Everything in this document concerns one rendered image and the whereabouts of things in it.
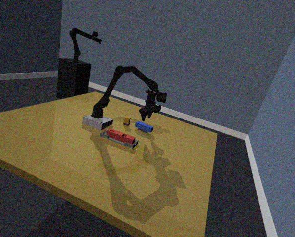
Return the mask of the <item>red tapered block with square sockets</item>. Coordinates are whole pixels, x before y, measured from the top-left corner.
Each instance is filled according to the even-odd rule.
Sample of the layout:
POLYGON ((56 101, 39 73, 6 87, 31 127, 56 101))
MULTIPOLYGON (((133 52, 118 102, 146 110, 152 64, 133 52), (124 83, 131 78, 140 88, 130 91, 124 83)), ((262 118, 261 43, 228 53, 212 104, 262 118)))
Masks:
POLYGON ((122 132, 119 132, 119 131, 111 129, 111 128, 107 130, 106 135, 108 135, 112 139, 118 140, 123 143, 126 142, 129 144, 133 144, 135 142, 135 137, 125 134, 125 133, 122 133, 122 132))

